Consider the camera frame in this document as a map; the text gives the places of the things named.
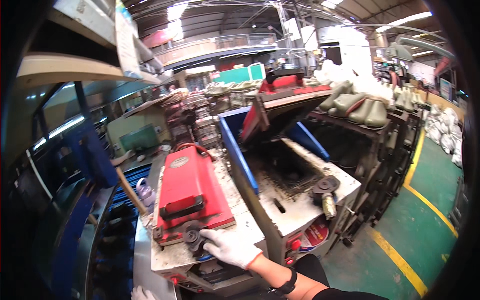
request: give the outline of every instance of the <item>green floor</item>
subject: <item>green floor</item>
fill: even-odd
[[[453,207],[461,169],[442,148],[425,138],[410,186],[445,216]],[[375,227],[430,287],[456,241],[448,226],[424,202],[402,187]],[[419,299],[420,295],[366,230],[352,248],[337,244],[322,259],[330,286],[366,291],[389,299]]]

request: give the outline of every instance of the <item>gloved hand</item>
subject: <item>gloved hand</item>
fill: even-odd
[[[200,235],[216,244],[204,244],[204,249],[210,254],[227,264],[236,265],[244,270],[248,269],[255,258],[263,252],[253,244],[245,243],[233,231],[202,229]]]
[[[137,286],[136,288],[133,288],[130,295],[131,300],[158,300],[158,298],[154,294],[152,294],[151,291],[147,289],[144,290],[142,286]]]

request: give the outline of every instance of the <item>red switch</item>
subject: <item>red switch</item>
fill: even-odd
[[[298,248],[301,246],[301,241],[300,240],[294,240],[292,242],[292,250],[296,251]]]

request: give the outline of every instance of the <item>worker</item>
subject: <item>worker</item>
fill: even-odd
[[[392,84],[392,89],[395,90],[397,85],[402,88],[402,81],[400,80],[400,77],[398,77],[398,75],[395,73],[395,69],[391,67],[388,73],[390,74],[390,83]]]
[[[290,300],[385,299],[369,293],[344,292],[330,288],[320,261],[313,254],[302,257],[295,264],[295,268],[290,269],[266,258],[261,249],[245,242],[236,232],[224,229],[202,229],[200,235],[214,242],[214,244],[205,243],[205,250],[227,264],[258,273],[271,285],[272,289],[276,289],[272,292],[278,295],[278,299],[281,299],[282,294]],[[211,294],[197,295],[199,299],[216,299]]]

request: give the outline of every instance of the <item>yellow floor line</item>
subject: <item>yellow floor line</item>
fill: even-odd
[[[415,149],[415,154],[413,155],[412,164],[408,169],[407,175],[405,176],[405,180],[403,185],[410,185],[412,182],[413,174],[415,173],[415,169],[417,168],[417,164],[419,163],[420,153],[423,148],[423,140],[425,139],[425,130],[422,129],[420,132],[419,141],[417,143],[417,148]]]
[[[405,181],[403,182],[403,186],[407,190],[412,192],[415,196],[417,196],[420,200],[422,200],[431,210],[433,210],[440,217],[440,219],[442,219],[442,221],[444,221],[444,223],[448,226],[448,228],[450,228],[450,230],[453,232],[455,237],[458,238],[457,231],[453,227],[452,223],[450,223],[450,221],[442,214],[442,212],[439,211],[438,208],[436,208],[430,201],[428,201],[427,198],[423,197],[422,194],[420,194],[417,190],[415,190],[414,188],[412,188],[410,186],[410,183],[411,183],[412,178],[413,178],[413,174],[415,173],[415,169],[417,168],[417,164],[418,164],[419,159],[420,159],[420,154],[421,154],[421,150],[423,148],[423,140],[424,139],[425,139],[425,130],[422,129],[422,131],[420,133],[419,141],[418,141],[418,144],[417,144],[417,149],[415,149],[415,155],[413,156],[412,164],[411,164],[410,168],[408,169],[407,175],[405,176]]]
[[[412,267],[398,254],[398,252],[387,242],[382,234],[373,228],[368,228],[367,232],[377,245],[390,257],[390,259],[402,271],[403,275],[410,281],[413,287],[417,290],[421,297],[427,293],[427,286],[423,283],[420,277],[413,271]]]

